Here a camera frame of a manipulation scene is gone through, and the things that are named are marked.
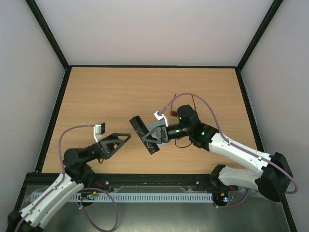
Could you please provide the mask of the light blue cleaning cloth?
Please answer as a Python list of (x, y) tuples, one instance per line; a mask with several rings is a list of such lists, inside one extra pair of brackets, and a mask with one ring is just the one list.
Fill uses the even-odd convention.
[(146, 128), (149, 131), (148, 135), (145, 137), (147, 142), (155, 143), (159, 148), (169, 142), (164, 121), (155, 122), (146, 126)]

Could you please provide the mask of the black glasses case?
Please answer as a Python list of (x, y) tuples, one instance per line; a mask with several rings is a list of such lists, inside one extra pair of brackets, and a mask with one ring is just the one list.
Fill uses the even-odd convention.
[(130, 124), (133, 127), (134, 131), (137, 133), (140, 140), (143, 142), (144, 146), (148, 152), (152, 155), (159, 151), (159, 147), (156, 143), (144, 141), (143, 137), (149, 132), (145, 124), (143, 123), (140, 116), (134, 116), (130, 119)]

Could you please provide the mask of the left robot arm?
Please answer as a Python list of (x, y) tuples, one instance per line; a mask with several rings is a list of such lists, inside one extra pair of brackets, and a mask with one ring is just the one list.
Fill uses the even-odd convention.
[(129, 139), (129, 133), (112, 133), (85, 148), (70, 148), (61, 159), (64, 172), (35, 201), (8, 215), (9, 232), (42, 232), (55, 213), (79, 191), (102, 192), (95, 187), (90, 161), (102, 163), (112, 157)]

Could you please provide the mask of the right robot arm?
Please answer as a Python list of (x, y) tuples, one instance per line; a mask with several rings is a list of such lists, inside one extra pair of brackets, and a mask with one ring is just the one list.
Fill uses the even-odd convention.
[(224, 186), (241, 186), (259, 191), (267, 199), (280, 202), (293, 177), (285, 156), (274, 155), (246, 147), (220, 134), (219, 130), (202, 123), (190, 105), (177, 110), (178, 124), (164, 124), (148, 130), (139, 116), (131, 124), (150, 154), (159, 151), (159, 144), (188, 137), (197, 148), (223, 155), (243, 169), (217, 165), (211, 173), (211, 185), (215, 189)]

